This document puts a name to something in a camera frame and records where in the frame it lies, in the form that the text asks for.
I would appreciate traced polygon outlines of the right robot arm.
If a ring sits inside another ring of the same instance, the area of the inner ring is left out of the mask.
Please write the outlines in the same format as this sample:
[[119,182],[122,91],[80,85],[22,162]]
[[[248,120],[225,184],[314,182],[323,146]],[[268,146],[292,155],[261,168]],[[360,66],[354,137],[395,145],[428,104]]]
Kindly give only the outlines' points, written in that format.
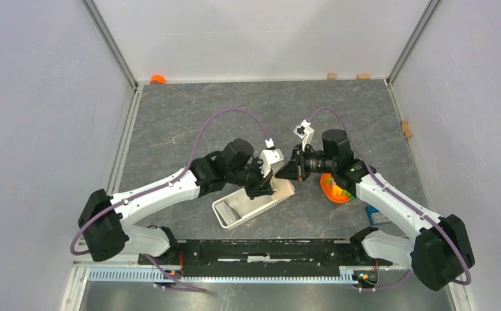
[[331,201],[340,196],[370,204],[395,224],[404,237],[367,227],[350,238],[350,257],[357,264],[372,259],[405,267],[427,288],[438,291],[448,283],[468,285],[475,264],[469,236],[459,217],[441,216],[397,190],[372,166],[355,157],[346,132],[327,130],[321,150],[310,145],[314,133],[299,125],[294,133],[302,142],[293,148],[277,178],[298,182],[311,174],[325,178],[321,187]]

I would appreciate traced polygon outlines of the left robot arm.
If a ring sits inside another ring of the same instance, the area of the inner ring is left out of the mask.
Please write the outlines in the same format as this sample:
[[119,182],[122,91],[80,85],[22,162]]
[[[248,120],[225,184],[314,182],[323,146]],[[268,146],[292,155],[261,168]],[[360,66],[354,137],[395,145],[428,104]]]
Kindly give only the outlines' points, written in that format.
[[201,198],[222,190],[227,184],[239,186],[250,200],[274,194],[272,185],[277,166],[284,157],[269,147],[259,155],[244,139],[235,139],[223,150],[191,160],[187,168],[173,175],[126,192],[92,192],[78,219],[85,251],[95,262],[120,253],[145,253],[164,264],[179,255],[170,231],[165,228],[137,227],[136,223],[166,207]]

